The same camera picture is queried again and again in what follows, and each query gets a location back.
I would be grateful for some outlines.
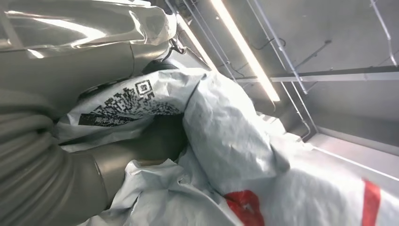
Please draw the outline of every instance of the fluorescent light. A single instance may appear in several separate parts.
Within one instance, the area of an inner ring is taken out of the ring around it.
[[[198,39],[192,33],[191,29],[186,24],[186,22],[184,21],[182,16],[180,16],[180,14],[176,14],[176,19],[177,19],[177,23],[186,32],[186,34],[190,38],[191,42],[194,44],[195,48],[197,48],[198,52],[201,54],[202,58],[204,58],[205,62],[208,64],[208,66],[213,71],[217,71],[217,68],[216,68],[215,64],[212,62],[211,58],[209,58],[208,54],[205,52],[204,48],[201,46],[201,44],[198,41]]]
[[[39,52],[36,51],[36,50],[33,50],[33,49],[27,49],[27,50],[28,50],[30,53],[32,53],[32,55],[34,55],[35,57],[37,57],[37,58],[39,58],[39,59],[44,58],[43,54],[39,53]]]
[[[254,53],[252,53],[251,49],[249,48],[247,42],[245,41],[242,34],[239,32],[236,24],[234,23],[232,17],[230,16],[229,12],[227,11],[226,7],[222,3],[222,0],[211,0],[214,8],[216,9],[217,13],[219,14],[220,18],[223,20],[223,23],[226,25],[227,29],[229,30],[230,34],[236,41],[238,47],[240,48],[242,54],[247,59],[249,66],[251,67],[252,71],[258,77],[259,82],[261,83],[263,89],[266,91],[267,95],[269,96],[270,100],[272,101],[280,101],[280,97],[277,94],[276,90],[271,85],[270,80],[267,78],[267,75],[263,71],[261,65],[257,61]]]

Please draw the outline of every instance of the white plastic bag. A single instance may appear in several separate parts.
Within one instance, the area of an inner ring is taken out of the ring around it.
[[[72,110],[70,127],[85,129],[79,125],[82,114],[107,115],[106,106],[118,102],[105,102],[126,89],[135,91],[136,96],[131,96],[135,102],[124,110],[109,110],[114,117],[184,112],[190,145],[177,163],[168,160],[141,167],[130,162],[111,208],[83,225],[371,226],[399,222],[396,198],[350,173],[310,164],[302,157],[310,151],[268,132],[241,87],[216,72],[159,71],[117,84]],[[144,99],[147,103],[138,106],[137,101]],[[159,112],[153,107],[157,104],[175,110]]]

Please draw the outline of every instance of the cable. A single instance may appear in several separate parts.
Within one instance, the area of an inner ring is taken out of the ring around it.
[[[170,55],[172,54],[172,51],[173,51],[173,49],[172,49],[172,48],[169,48],[169,52],[168,52],[168,54],[162,59],[162,62],[164,62],[165,60],[167,60],[167,59],[170,57]]]
[[[283,46],[285,47],[286,44],[287,44],[287,42],[286,42],[284,39],[282,39],[282,38],[279,38],[279,39],[280,39],[281,41],[284,42],[284,45],[283,45]],[[270,39],[269,41],[267,41],[267,43],[265,43],[265,44],[264,44],[263,46],[261,46],[260,48],[257,48],[257,47],[254,46],[252,43],[250,43],[250,46],[251,46],[252,48],[256,49],[256,50],[262,50],[262,49],[265,48],[267,45],[269,45],[273,40],[274,40],[274,38]],[[235,68],[233,67],[233,65],[231,64],[230,61],[226,61],[226,62],[224,62],[222,65],[217,66],[216,68],[219,68],[219,67],[225,66],[225,65],[230,65],[230,67],[232,68],[233,71],[235,71],[236,73],[240,74],[242,77],[245,77],[245,75],[244,75],[243,73],[239,72],[239,70],[243,69],[243,68],[244,68],[245,66],[247,66],[248,64],[249,64],[249,63],[247,62],[247,63],[245,63],[243,66],[241,66],[241,67],[235,69]]]
[[[282,39],[282,38],[279,38],[279,39],[280,39],[281,41],[284,42],[283,47],[285,47],[286,44],[287,44],[287,42],[286,42],[284,39]],[[274,38],[270,39],[269,41],[267,41],[266,44],[264,44],[263,46],[261,46],[261,47],[259,47],[259,48],[257,48],[256,46],[254,46],[252,43],[250,43],[250,46],[251,46],[252,48],[256,49],[256,50],[262,50],[262,49],[265,48],[267,45],[269,45],[270,42],[272,42],[273,40],[274,40]]]
[[[177,5],[177,8],[180,9],[181,7],[184,7],[185,9],[187,9],[187,6],[184,3],[180,3]]]

